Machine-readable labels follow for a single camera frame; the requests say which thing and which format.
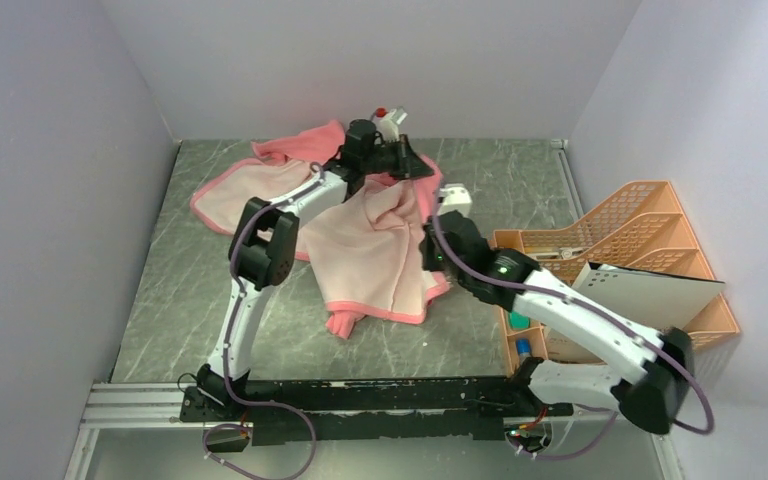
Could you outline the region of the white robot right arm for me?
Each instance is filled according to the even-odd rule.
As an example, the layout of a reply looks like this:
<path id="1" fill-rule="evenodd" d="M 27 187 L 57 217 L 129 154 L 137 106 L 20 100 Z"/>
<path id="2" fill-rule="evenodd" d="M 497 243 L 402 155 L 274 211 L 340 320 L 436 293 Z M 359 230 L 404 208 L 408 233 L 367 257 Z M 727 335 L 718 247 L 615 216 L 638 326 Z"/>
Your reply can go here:
<path id="1" fill-rule="evenodd" d="M 524 253 L 492 247 L 457 211 L 433 213 L 420 244 L 424 269 L 446 271 L 482 303 L 534 319 L 584 347 L 598 364 L 530 359 L 509 389 L 524 415 L 545 404 L 614 410 L 638 428 L 665 435 L 673 427 L 706 435 L 710 404 L 694 375 L 688 333 L 638 324 L 576 292 Z"/>

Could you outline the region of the pink zip-up jacket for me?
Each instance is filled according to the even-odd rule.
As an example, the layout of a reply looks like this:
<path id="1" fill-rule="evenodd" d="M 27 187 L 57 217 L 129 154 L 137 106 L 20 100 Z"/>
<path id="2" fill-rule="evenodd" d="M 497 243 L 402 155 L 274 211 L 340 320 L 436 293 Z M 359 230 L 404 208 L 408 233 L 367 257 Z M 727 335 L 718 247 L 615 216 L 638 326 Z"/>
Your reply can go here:
<path id="1" fill-rule="evenodd" d="M 295 136 L 252 146 L 253 155 L 201 187 L 191 198 L 192 212 L 209 228 L 235 232 L 245 203 L 265 200 L 301 186 L 311 163 L 324 164 L 343 143 L 336 120 Z M 439 272 L 422 268 L 419 245 L 442 173 L 395 180 L 385 174 L 366 178 L 361 189 L 301 227 L 295 256 L 308 262 L 330 317 L 328 330 L 348 338 L 366 316 L 418 325 L 430 302 L 449 284 Z"/>

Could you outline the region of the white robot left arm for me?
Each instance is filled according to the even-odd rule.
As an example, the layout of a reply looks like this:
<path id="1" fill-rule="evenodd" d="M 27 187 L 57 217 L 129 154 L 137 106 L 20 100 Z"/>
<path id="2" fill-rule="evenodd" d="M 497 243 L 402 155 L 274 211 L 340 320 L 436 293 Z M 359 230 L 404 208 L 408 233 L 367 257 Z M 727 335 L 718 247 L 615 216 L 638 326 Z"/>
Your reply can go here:
<path id="1" fill-rule="evenodd" d="M 423 322 L 449 288 L 420 251 L 441 179 L 406 135 L 358 119 L 257 144 L 199 191 L 197 214 L 232 237 L 228 309 L 196 373 L 208 409 L 222 420 L 244 411 L 258 328 L 296 260 L 312 267 L 341 338 L 365 317 Z"/>

